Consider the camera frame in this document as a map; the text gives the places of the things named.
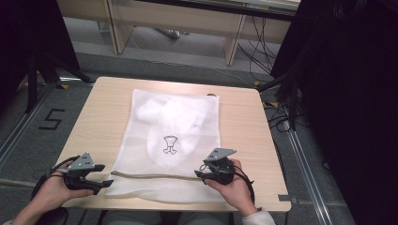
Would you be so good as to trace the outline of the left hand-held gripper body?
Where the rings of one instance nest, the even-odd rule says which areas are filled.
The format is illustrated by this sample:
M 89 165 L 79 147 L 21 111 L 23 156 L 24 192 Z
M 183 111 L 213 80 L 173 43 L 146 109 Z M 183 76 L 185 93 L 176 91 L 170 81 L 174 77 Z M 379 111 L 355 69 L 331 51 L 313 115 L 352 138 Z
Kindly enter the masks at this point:
M 68 167 L 64 177 L 64 182 L 69 189 L 91 189 L 93 190 L 93 181 L 87 180 L 86 177 L 92 173 L 91 168 L 96 164 L 88 152 L 79 156 Z

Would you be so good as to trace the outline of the light wooden desk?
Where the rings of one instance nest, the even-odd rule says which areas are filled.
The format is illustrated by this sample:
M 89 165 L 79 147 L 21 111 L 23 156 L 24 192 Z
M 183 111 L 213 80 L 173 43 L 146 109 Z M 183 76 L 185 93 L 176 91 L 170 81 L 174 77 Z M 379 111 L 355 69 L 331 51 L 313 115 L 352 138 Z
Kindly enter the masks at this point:
M 124 52 L 133 29 L 143 26 L 222 37 L 225 64 L 231 66 L 241 39 L 282 43 L 301 0 L 198 0 L 220 10 L 195 8 L 191 1 L 56 1 L 67 18 L 107 23 L 116 54 Z

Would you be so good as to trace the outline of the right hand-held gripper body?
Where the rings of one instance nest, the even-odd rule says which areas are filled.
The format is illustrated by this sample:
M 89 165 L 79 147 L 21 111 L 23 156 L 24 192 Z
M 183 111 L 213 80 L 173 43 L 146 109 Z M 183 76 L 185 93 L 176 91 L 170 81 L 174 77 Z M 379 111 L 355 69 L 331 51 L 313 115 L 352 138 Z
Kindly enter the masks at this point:
M 215 148 L 208 156 L 207 160 L 217 160 L 220 169 L 215 172 L 216 181 L 222 185 L 228 185 L 232 182 L 235 174 L 234 163 L 228 158 L 235 154 L 235 149 Z

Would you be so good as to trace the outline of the white mesh laundry bag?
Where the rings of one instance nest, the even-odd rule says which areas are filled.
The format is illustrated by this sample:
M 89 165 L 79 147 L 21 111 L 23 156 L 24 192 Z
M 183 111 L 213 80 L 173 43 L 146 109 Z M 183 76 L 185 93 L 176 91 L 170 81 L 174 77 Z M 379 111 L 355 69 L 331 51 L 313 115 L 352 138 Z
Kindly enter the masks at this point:
M 144 102 L 147 94 L 183 95 L 140 89 L 133 91 L 130 119 L 109 175 L 113 183 L 106 190 L 106 195 L 116 198 L 134 196 L 164 203 L 220 203 L 222 196 L 216 190 L 205 187 L 195 174 L 207 157 L 191 163 L 187 168 L 177 166 L 171 170 L 163 169 L 149 157 L 146 150 L 149 126 L 134 117 L 136 106 Z

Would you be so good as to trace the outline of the black metal stand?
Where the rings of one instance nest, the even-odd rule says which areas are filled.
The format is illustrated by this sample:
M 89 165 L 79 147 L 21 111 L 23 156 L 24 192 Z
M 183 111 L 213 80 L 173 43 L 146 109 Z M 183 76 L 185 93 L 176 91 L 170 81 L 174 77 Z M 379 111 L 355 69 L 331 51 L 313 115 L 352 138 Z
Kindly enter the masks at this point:
M 93 81 L 84 75 L 78 68 L 74 68 L 66 62 L 48 52 L 34 52 L 28 60 L 28 101 L 26 113 L 30 113 L 38 103 L 38 74 L 46 83 L 56 84 L 60 81 L 56 68 L 63 68 L 85 83 Z
M 263 91 L 268 90 L 271 87 L 279 85 L 279 89 L 275 94 L 275 97 L 278 101 L 283 102 L 288 107 L 288 123 L 290 125 L 290 129 L 295 131 L 296 125 L 296 109 L 298 106 L 298 85 L 297 85 L 297 78 L 296 73 L 292 71 L 288 71 L 284 73 L 284 75 L 274 79 L 271 82 L 266 84 L 262 84 L 256 88 L 256 90 L 261 93 Z

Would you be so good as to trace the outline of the person's right hand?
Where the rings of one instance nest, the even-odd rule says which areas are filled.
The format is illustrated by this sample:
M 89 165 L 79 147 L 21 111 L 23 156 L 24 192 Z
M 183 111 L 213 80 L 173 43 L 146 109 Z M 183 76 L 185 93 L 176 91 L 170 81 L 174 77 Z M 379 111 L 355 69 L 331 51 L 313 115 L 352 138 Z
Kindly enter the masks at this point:
M 249 188 L 243 178 L 240 161 L 233 159 L 235 172 L 233 181 L 228 185 L 222 185 L 216 181 L 207 179 L 205 184 L 219 191 L 228 204 L 235 207 L 242 216 L 258 212 L 252 199 Z

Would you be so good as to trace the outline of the white garment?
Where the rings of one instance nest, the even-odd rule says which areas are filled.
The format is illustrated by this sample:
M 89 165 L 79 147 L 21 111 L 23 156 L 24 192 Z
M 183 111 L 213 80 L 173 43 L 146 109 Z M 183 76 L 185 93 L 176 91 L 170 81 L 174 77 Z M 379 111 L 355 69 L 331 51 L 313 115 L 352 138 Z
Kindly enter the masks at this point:
M 220 99 L 147 94 L 134 117 L 149 126 L 146 150 L 165 170 L 187 168 L 221 145 Z

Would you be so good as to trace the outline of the metal floor rail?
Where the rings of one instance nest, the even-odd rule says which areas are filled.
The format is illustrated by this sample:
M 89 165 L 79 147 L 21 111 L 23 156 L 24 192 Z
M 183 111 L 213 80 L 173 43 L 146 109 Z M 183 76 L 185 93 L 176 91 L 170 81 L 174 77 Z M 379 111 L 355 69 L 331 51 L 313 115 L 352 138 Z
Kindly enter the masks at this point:
M 29 127 L 37 117 L 38 112 L 42 108 L 43 102 L 52 93 L 53 90 L 53 84 L 49 84 L 42 89 L 42 91 L 38 95 L 38 102 L 36 103 L 36 105 L 29 112 L 25 112 L 23 114 L 16 127 L 0 145 L 0 170 L 6 164 L 8 158 L 21 141 L 23 135 L 26 133 L 26 131 L 29 129 Z
M 314 175 L 311 171 L 310 165 L 299 141 L 299 136 L 289 122 L 284 122 L 284 126 L 288 129 L 287 133 L 289 141 L 297 158 L 299 169 L 302 173 L 303 180 L 309 191 L 309 195 L 312 200 L 314 210 L 319 219 L 319 223 L 320 225 L 333 225 L 329 209 L 314 179 Z

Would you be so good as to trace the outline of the gray tape strip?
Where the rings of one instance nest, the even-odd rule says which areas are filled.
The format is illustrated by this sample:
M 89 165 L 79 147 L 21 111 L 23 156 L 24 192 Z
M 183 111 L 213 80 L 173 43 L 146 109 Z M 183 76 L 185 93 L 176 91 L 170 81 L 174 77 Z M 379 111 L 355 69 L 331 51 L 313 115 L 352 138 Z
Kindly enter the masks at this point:
M 296 197 L 292 197 L 290 195 L 278 194 L 278 199 L 280 202 L 298 203 L 298 199 Z

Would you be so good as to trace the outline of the person's left hand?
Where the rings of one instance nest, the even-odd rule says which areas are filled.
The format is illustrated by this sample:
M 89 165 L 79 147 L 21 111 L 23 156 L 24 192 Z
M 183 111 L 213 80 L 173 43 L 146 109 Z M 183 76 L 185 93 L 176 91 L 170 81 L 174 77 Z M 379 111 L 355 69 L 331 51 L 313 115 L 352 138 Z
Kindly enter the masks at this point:
M 71 199 L 88 197 L 93 194 L 91 189 L 69 189 L 64 182 L 64 174 L 55 171 L 41 186 L 32 202 L 40 212 L 48 212 Z

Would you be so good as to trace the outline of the gray power strip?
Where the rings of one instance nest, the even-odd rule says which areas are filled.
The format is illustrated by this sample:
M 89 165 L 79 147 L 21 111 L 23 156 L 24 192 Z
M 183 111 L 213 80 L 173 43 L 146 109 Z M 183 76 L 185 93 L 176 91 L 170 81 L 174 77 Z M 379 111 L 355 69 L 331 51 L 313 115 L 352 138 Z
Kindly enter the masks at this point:
M 157 32 L 159 32 L 160 34 L 162 34 L 170 39 L 179 39 L 180 38 L 180 32 L 177 30 L 157 29 Z

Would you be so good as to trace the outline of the black curtain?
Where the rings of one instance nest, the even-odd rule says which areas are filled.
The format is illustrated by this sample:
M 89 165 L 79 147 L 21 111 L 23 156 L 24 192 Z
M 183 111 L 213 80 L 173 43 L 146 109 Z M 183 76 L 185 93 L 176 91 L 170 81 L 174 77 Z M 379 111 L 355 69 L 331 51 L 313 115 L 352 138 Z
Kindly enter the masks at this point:
M 80 68 L 57 0 L 0 0 L 0 109 L 22 82 L 33 53 Z
M 301 0 L 288 71 L 356 224 L 398 225 L 398 0 Z

